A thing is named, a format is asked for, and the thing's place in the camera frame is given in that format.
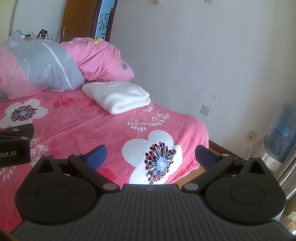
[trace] wooden door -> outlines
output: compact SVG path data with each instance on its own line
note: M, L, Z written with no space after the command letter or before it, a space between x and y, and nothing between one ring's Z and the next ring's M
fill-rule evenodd
M97 2L101 0L68 0L63 18L60 42L76 37L91 37Z

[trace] power cord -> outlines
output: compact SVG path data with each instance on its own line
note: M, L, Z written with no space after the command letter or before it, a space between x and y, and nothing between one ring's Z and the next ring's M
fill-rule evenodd
M253 140L254 140L254 137L252 137L252 143L251 143L251 148L250 148L250 151L249 151L248 159L250 158L250 153L251 153L251 150L252 150L252 147L253 147Z
M253 147L253 140L254 140L254 137L252 137L252 143L251 143L251 148L250 148L250 151L249 151L248 159L250 158L250 153L251 153L251 150L252 150L252 147Z

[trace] wall outlet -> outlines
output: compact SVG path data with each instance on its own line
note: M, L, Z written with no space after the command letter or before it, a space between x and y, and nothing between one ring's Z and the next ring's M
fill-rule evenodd
M202 106L202 109L200 110L200 112L201 112L203 115L205 115L206 117L208 117L210 111L211 111L211 108L209 108L209 107L207 107L207 106L205 106L205 105L203 105L203 106Z
M247 140L252 140L252 139L255 140L256 137L257 137L257 133L256 133L256 132L254 132L254 131L249 131L249 133L247 134L246 139L247 139Z

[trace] ribbed black surface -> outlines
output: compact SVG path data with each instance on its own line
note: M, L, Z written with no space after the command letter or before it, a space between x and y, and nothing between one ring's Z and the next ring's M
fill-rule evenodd
M292 236L278 223L240 226L210 212L201 198L175 185L126 185L103 195L83 218L58 226L28 221L13 235L19 241L288 241Z

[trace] pink bedsheet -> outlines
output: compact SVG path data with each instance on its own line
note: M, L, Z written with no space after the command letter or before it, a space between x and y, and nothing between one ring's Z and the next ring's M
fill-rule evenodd
M199 167L197 145L208 147L202 122L151 103L110 115L81 89L43 91L18 101L0 102L0 128L33 123L31 163L0 169L0 229L12 231L21 218L14 204L20 184L45 153L55 158L87 153L100 144L106 161L97 170L120 187L125 183L173 183Z

